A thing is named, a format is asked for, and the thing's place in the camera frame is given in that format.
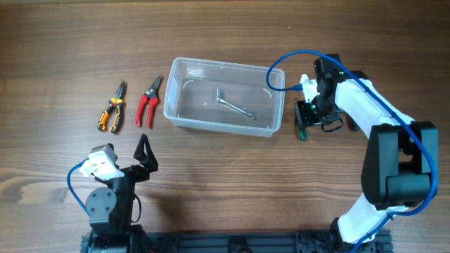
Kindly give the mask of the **green handled screwdriver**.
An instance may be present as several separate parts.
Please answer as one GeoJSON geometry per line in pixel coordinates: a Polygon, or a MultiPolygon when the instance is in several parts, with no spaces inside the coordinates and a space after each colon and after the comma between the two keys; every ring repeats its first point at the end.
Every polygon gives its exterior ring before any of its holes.
{"type": "Polygon", "coordinates": [[[306,129],[300,127],[300,128],[298,129],[298,136],[299,136],[299,139],[300,139],[301,141],[306,141],[306,139],[307,139],[307,132],[306,132],[306,129]]]}

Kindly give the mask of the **red handled cutters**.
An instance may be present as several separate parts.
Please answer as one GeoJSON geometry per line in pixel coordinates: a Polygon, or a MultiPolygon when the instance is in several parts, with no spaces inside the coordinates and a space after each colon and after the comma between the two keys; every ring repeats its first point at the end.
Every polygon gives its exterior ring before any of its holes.
{"type": "Polygon", "coordinates": [[[138,107],[135,114],[135,125],[141,127],[143,124],[143,111],[148,105],[148,114],[146,117],[146,125],[149,129],[153,128],[153,117],[155,113],[155,108],[160,102],[158,96],[158,89],[160,87],[163,76],[158,75],[153,83],[150,85],[148,90],[141,96],[139,100],[138,107]]]}

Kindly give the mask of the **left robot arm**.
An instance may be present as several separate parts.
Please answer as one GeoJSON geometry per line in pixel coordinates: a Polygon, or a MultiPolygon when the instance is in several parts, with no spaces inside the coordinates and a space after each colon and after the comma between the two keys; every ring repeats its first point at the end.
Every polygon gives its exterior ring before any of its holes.
{"type": "Polygon", "coordinates": [[[104,185],[93,190],[86,199],[91,232],[82,237],[81,253],[157,251],[143,227],[132,219],[134,201],[142,208],[135,193],[136,184],[147,181],[150,173],[158,170],[158,162],[145,134],[140,137],[134,159],[139,162],[137,165],[120,169],[116,165],[113,145],[108,143],[93,148],[79,169],[83,176],[93,175],[104,185]]]}

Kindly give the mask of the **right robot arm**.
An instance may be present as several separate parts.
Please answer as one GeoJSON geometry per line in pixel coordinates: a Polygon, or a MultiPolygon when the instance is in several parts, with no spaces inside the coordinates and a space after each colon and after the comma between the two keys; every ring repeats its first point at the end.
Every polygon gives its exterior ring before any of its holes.
{"type": "Polygon", "coordinates": [[[317,58],[314,71],[315,79],[300,78],[304,100],[295,104],[300,139],[308,127],[334,132],[345,124],[368,139],[362,194],[330,228],[335,246],[348,249],[373,241],[394,217],[417,214],[437,194],[438,130],[396,109],[362,71],[345,70],[337,54],[317,58]]]}

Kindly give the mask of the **black red handled screwdriver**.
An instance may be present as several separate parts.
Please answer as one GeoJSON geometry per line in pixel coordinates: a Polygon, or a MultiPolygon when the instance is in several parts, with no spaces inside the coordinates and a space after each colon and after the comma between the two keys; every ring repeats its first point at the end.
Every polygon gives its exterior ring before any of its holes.
{"type": "Polygon", "coordinates": [[[359,125],[352,119],[352,117],[348,114],[346,114],[346,120],[347,120],[347,126],[352,131],[359,131],[360,127],[359,125]]]}

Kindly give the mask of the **silver socket wrench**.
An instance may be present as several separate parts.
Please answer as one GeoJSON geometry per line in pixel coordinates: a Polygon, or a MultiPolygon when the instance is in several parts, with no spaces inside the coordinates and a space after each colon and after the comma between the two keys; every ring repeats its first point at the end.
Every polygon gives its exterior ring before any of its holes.
{"type": "Polygon", "coordinates": [[[221,95],[221,90],[219,90],[219,89],[217,89],[217,92],[216,92],[216,102],[218,102],[218,104],[226,106],[236,112],[239,112],[240,114],[245,115],[246,117],[249,117],[251,119],[256,119],[256,117],[252,113],[247,112],[247,111],[229,103],[228,101],[224,100],[221,95]]]}

